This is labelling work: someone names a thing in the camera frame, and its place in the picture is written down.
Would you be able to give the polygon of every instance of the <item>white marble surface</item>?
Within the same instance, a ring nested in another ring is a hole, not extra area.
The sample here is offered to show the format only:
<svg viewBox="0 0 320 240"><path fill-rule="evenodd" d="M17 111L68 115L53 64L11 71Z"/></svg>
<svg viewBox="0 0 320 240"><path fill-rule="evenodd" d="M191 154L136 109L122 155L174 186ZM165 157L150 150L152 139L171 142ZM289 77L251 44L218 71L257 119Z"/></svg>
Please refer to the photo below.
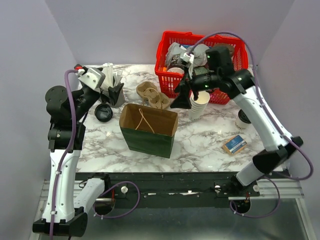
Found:
<svg viewBox="0 0 320 240"><path fill-rule="evenodd" d="M115 68L123 70L126 103L142 104L136 86L144 81L151 81L159 87L154 65L117 65ZM85 121L86 133L78 172L240 171L263 149L252 125L243 131L236 128L239 107L233 101L227 105L208 104L197 121L190 121L185 109L169 109L178 112L178 128L170 159L129 150L119 127L124 105L113 108L112 120L102 123L94 115L98 104L90 109ZM248 144L244 150L230 156L222 145L238 134Z"/></svg>

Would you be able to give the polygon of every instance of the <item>red basket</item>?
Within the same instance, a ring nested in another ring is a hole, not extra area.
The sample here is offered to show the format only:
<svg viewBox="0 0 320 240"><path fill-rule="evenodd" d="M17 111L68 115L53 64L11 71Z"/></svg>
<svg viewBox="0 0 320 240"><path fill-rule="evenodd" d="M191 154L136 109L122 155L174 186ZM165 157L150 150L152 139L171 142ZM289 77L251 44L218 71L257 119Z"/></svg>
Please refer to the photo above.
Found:
<svg viewBox="0 0 320 240"><path fill-rule="evenodd" d="M162 40L159 43L156 52L155 74L159 78L159 84L161 92L167 95L169 98L175 98L178 94L174 92L175 88L182 79L182 75L175 72L167 72L165 68L166 54L169 46L176 42L184 45L193 45L198 40L203 38L202 35L194 35L192 32L177 32L177 31L165 31L162 35ZM224 43L230 44L234 47L234 55L232 62L234 69L247 69L248 68L248 54L246 52L245 44L242 40L235 37L216 35L209 37L203 42L208 47L212 47L215 44ZM215 90L210 95L210 103L225 105L229 102L230 98L224 92Z"/></svg>

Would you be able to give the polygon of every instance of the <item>white paper cup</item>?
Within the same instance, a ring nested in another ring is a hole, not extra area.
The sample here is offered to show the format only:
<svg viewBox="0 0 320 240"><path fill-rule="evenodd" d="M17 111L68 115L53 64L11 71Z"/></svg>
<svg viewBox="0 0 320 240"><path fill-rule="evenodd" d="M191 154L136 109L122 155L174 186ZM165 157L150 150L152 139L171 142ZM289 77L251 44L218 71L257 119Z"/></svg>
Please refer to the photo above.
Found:
<svg viewBox="0 0 320 240"><path fill-rule="evenodd" d="M198 99L195 101L194 100L194 94L191 93L190 96L190 102L191 105L196 106L196 107L202 107L202 106L207 106L208 102L210 101L210 94L206 91L200 91L198 94Z"/></svg>
<svg viewBox="0 0 320 240"><path fill-rule="evenodd" d="M204 111L200 111L200 112L193 112L189 110L189 119L191 121L197 120L198 118L201 117L201 115L204 113Z"/></svg>
<svg viewBox="0 0 320 240"><path fill-rule="evenodd" d="M245 114L245 112L243 110L240 110L238 112L238 117L235 120L235 126L238 129L246 129L247 127L249 127L251 124L249 118L247 117L247 115Z"/></svg>
<svg viewBox="0 0 320 240"><path fill-rule="evenodd" d="M200 91L197 101L194 100L194 94L191 93L190 102L191 109L189 110L189 119L194 121L203 114L208 102L210 101L210 94L206 91Z"/></svg>

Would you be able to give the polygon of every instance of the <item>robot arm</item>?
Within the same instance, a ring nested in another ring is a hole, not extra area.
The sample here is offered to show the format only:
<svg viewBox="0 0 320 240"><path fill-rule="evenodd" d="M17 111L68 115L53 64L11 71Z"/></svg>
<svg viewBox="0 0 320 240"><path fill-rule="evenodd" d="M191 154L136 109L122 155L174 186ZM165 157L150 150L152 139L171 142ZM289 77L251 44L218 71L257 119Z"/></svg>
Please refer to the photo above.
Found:
<svg viewBox="0 0 320 240"><path fill-rule="evenodd" d="M185 73L179 86L175 89L175 92L178 92L179 95L172 102L171 108L190 109L190 90L193 92L194 98L197 99L198 92L219 88L245 112L258 132L265 149L255 155L252 162L231 179L228 191L236 194L263 175L269 174L286 161L296 149L283 138L263 110L258 101L256 86L251 73L246 69L234 70L228 48L225 46L212 47L206 51L206 55L209 71L204 74L196 75L193 73L190 76L188 63L182 61L186 66ZM185 60L188 59L188 56L184 55L181 58ZM263 104L284 134L300 147L303 144L302 139L293 137L282 126L268 104L265 101Z"/></svg>
<svg viewBox="0 0 320 240"><path fill-rule="evenodd" d="M100 93L95 89L99 89L105 79L105 75L97 68L85 68L77 65L75 69L83 85L80 90L72 92L76 115L76 135L71 151L63 159L61 171L58 171L58 165L72 134L69 99L64 86L54 86L45 95L46 110L51 115L51 126L48 133L51 175L47 204L42 218L33 223L32 230L35 233L49 234L50 224L52 224L51 217L54 215L54 235L83 236L87 226L88 211L108 185L107 179L90 178L81 193L74 199L76 168L86 130L80 120L99 99ZM55 211L52 212L51 204L56 174L59 174L59 178L55 186Z"/></svg>

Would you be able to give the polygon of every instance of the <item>white wall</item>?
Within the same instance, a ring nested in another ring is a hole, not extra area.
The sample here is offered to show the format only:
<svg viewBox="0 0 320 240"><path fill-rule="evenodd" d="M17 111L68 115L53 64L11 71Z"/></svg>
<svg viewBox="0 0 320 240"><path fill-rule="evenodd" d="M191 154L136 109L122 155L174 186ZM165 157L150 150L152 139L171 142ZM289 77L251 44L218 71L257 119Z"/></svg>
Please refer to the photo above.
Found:
<svg viewBox="0 0 320 240"><path fill-rule="evenodd" d="M167 30L233 31L260 60L294 0L45 0L82 64L151 64Z"/></svg>
<svg viewBox="0 0 320 240"><path fill-rule="evenodd" d="M0 7L0 238L29 239L49 169L45 94L76 63L43 0Z"/></svg>
<svg viewBox="0 0 320 240"><path fill-rule="evenodd" d="M295 0L259 65L262 91L280 121L304 140L314 175L302 188L314 230L320 239L320 1ZM309 167L300 154L290 172L305 176Z"/></svg>

